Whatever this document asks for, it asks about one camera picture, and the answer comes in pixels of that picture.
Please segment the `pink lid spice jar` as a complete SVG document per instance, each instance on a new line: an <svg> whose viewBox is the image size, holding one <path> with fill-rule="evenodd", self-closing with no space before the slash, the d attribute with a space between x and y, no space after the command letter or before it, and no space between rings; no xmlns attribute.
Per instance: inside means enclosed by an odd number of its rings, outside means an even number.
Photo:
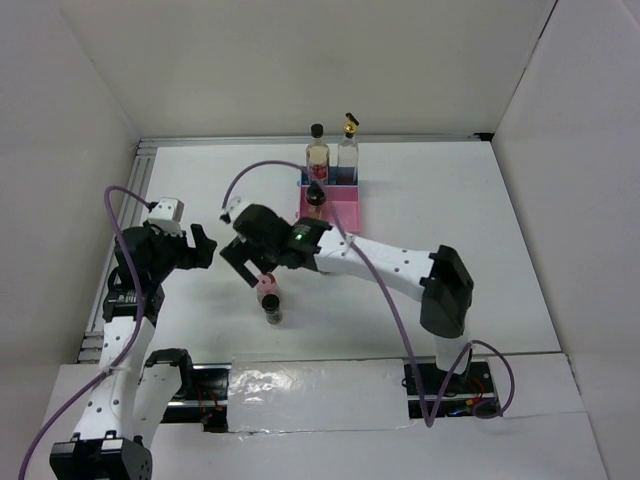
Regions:
<svg viewBox="0 0 640 480"><path fill-rule="evenodd" d="M279 285L272 273L259 275L255 290L258 303L261 303L263 298L267 295L280 296Z"/></svg>

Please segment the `large black lid spice jar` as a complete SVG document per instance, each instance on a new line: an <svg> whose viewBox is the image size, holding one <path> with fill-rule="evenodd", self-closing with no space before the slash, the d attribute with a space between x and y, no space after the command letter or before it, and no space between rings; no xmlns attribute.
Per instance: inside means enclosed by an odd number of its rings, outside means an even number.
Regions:
<svg viewBox="0 0 640 480"><path fill-rule="evenodd" d="M305 193L305 206L302 210L304 217L323 220L326 216L327 196L323 187L313 181Z"/></svg>

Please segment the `black cap sauce bottle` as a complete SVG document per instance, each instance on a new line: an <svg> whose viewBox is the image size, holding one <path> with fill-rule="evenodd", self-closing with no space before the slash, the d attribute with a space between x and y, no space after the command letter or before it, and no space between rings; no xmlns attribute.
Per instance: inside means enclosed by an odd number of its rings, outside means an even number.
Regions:
<svg viewBox="0 0 640 480"><path fill-rule="evenodd" d="M329 181L330 149L324 140L324 127L315 123L310 128L311 141L306 147L306 167L309 181L327 184Z"/></svg>

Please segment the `gold spout glass bottle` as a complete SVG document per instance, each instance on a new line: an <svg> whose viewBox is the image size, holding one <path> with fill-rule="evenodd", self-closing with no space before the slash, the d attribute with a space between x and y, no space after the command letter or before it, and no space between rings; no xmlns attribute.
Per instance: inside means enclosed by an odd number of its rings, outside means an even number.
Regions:
<svg viewBox="0 0 640 480"><path fill-rule="evenodd" d="M338 185L355 185L358 178L359 146L356 133L359 121L348 112L343 124L343 138L337 149L337 180Z"/></svg>

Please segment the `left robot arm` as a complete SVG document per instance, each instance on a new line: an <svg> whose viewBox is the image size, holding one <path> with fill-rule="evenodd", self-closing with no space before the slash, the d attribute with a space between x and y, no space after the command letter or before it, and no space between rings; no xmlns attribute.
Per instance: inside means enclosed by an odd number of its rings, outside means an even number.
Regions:
<svg viewBox="0 0 640 480"><path fill-rule="evenodd" d="M216 241L199 224L170 232L157 221L125 229L103 301L100 379L87 389L83 414L66 442L52 446L59 479L148 479L150 446L172 397L196 390L187 350L148 349L164 302L163 281L176 269L206 269Z"/></svg>

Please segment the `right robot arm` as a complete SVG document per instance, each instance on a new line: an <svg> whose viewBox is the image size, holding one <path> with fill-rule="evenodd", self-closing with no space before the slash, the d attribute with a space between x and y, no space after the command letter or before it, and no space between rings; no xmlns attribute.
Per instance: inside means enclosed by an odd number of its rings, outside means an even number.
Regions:
<svg viewBox="0 0 640 480"><path fill-rule="evenodd" d="M457 392L469 383L471 352L463 348L474 281L455 249L402 249L308 217L290 224L268 207L240 198L223 208L220 219L236 233L220 255L252 287L258 279L248 262L263 274L286 267L380 280L419 302L420 325L436 341L438 384Z"/></svg>

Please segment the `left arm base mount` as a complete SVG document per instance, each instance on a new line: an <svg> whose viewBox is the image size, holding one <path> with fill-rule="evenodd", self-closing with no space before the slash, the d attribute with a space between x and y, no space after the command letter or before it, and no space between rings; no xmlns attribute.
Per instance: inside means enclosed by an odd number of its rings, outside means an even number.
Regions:
<svg viewBox="0 0 640 480"><path fill-rule="evenodd" d="M162 424L198 425L207 433L227 433L230 364L195 364L188 387L168 403Z"/></svg>

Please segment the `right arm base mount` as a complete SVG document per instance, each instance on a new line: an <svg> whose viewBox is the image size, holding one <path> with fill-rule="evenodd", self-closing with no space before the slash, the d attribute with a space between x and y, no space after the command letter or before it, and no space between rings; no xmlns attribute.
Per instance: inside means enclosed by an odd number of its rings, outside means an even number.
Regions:
<svg viewBox="0 0 640 480"><path fill-rule="evenodd" d="M431 411L446 373L439 370L434 361L419 362L418 368L427 407ZM401 385L407 394L409 418L412 420L422 418L418 391L409 362L404 364L404 378ZM486 361L472 361L464 375L454 375L450 380L436 417L461 418L476 415L486 417L495 414L499 408L500 403L489 364Z"/></svg>

